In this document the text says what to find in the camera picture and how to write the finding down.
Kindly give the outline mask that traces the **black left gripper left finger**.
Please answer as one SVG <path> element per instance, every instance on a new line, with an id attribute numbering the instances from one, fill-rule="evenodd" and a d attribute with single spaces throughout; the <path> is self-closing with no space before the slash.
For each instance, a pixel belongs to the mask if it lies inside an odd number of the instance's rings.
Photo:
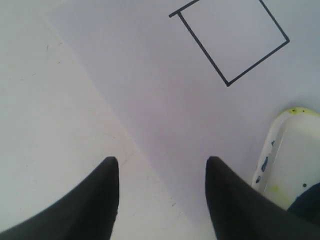
<path id="1" fill-rule="evenodd" d="M 119 164 L 106 157 L 57 202 L 0 234 L 2 240 L 109 240 L 119 206 Z"/>

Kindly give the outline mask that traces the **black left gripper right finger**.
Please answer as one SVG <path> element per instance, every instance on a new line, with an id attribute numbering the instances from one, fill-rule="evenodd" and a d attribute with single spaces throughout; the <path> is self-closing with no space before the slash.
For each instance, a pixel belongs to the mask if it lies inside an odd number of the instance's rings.
<path id="1" fill-rule="evenodd" d="M 318 240 L 320 185 L 284 210 L 242 180 L 219 157 L 206 162 L 205 197 L 218 240 Z"/>

